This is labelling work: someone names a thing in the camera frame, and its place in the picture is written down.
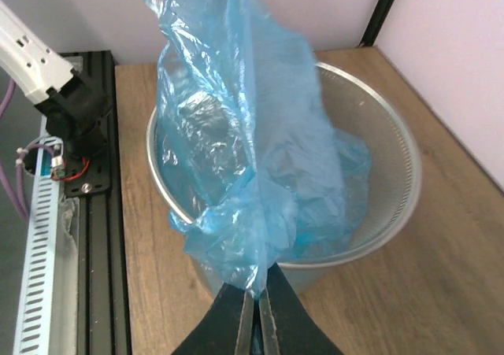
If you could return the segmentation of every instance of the black metal frame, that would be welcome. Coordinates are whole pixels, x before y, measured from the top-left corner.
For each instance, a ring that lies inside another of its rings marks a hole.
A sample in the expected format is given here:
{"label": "black metal frame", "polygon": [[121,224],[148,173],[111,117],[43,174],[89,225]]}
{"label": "black metal frame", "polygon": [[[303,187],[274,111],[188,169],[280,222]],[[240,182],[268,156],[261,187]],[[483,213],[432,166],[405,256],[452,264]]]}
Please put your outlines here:
{"label": "black metal frame", "polygon": [[378,0],[371,19],[369,20],[368,27],[365,29],[364,35],[362,36],[360,46],[372,46],[375,43],[376,37],[380,33],[380,29],[393,3],[394,0]]}
{"label": "black metal frame", "polygon": [[[77,355],[128,355],[132,353],[132,346],[120,194],[114,61],[109,51],[64,56],[81,56],[83,70],[93,80],[102,82],[112,101],[112,109],[101,123],[108,142],[106,154],[97,161],[91,161],[85,180],[78,179],[80,181],[65,186],[65,191],[81,195]],[[86,181],[92,183],[94,188],[89,194],[83,194],[80,188],[79,191],[72,191],[75,185],[80,187]]]}

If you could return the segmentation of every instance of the gray floor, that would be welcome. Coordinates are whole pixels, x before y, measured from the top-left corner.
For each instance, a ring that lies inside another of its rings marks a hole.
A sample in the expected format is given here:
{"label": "gray floor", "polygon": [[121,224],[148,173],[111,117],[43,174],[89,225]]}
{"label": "gray floor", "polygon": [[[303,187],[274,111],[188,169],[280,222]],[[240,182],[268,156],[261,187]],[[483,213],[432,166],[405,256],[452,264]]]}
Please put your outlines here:
{"label": "gray floor", "polygon": [[[9,77],[0,69],[0,100],[8,81]],[[40,114],[24,98],[22,91],[16,89],[0,123],[0,160],[14,188],[16,149],[39,135],[40,118]],[[27,177],[25,182],[29,204],[32,181]],[[0,184],[0,355],[12,353],[27,230],[27,224],[17,216]]]}

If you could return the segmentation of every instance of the screw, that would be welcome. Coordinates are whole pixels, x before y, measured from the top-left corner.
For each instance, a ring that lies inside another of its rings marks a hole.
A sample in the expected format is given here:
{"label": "screw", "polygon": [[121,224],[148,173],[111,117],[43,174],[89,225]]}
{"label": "screw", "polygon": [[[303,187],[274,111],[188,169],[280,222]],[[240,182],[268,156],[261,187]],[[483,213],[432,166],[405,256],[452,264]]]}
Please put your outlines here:
{"label": "screw", "polygon": [[93,187],[89,184],[89,183],[85,183],[82,185],[82,187],[80,188],[80,190],[82,192],[84,192],[85,194],[87,194],[89,191],[91,191]]}

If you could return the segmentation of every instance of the cable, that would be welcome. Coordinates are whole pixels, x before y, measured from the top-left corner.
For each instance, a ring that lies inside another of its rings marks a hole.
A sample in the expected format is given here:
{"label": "cable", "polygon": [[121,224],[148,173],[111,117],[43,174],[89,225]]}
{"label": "cable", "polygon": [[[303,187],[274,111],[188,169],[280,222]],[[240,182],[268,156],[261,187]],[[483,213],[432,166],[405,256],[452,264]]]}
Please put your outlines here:
{"label": "cable", "polygon": [[9,107],[10,100],[13,98],[14,90],[16,90],[16,83],[11,78],[9,80],[9,86],[7,87],[6,96],[2,99],[2,103],[0,103],[0,119],[5,113],[7,107]]}
{"label": "cable", "polygon": [[19,153],[19,157],[16,160],[17,200],[19,201],[27,218],[29,217],[29,213],[26,205],[26,199],[24,197],[24,158],[30,150],[35,148],[44,149],[51,157],[54,157],[54,149],[44,144],[30,142],[26,148],[17,150]]}
{"label": "cable", "polygon": [[38,144],[39,142],[41,142],[42,140],[44,139],[47,139],[50,135],[46,132],[44,135],[41,135],[39,137],[37,137],[36,139],[33,139],[32,141],[30,141],[28,143],[28,145],[26,145],[25,148],[28,148],[29,146],[33,145],[33,144]]}
{"label": "cable", "polygon": [[[0,119],[5,113],[7,107],[9,106],[10,100],[14,95],[15,89],[16,84],[12,79],[9,80],[9,86],[7,87],[6,96],[2,99],[2,103],[0,103]],[[7,196],[13,203],[14,208],[16,209],[17,213],[19,213],[19,216],[21,216],[23,220],[27,220],[28,213],[23,209],[23,206],[21,205],[18,197],[16,196],[16,193],[14,192],[14,189],[10,184],[9,179],[7,178],[6,170],[3,168],[1,160],[0,160],[0,181],[2,182],[3,188],[6,190]]]}
{"label": "cable", "polygon": [[74,176],[66,176],[65,178],[61,178],[58,180],[63,180],[65,182],[69,182],[71,180],[79,179],[81,176],[83,176],[86,171],[89,169],[89,164],[91,163],[91,160],[88,160],[86,158],[82,159],[82,163],[84,165],[83,169],[80,171],[79,174],[75,174]]}

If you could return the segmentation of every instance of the connector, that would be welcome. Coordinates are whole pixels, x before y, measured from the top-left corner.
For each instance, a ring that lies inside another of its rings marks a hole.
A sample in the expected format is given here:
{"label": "connector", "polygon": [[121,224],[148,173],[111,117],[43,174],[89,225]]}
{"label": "connector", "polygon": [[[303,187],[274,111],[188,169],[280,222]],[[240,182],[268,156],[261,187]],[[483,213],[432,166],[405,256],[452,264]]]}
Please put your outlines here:
{"label": "connector", "polygon": [[54,156],[50,160],[50,177],[52,179],[65,178],[65,160],[62,156]]}

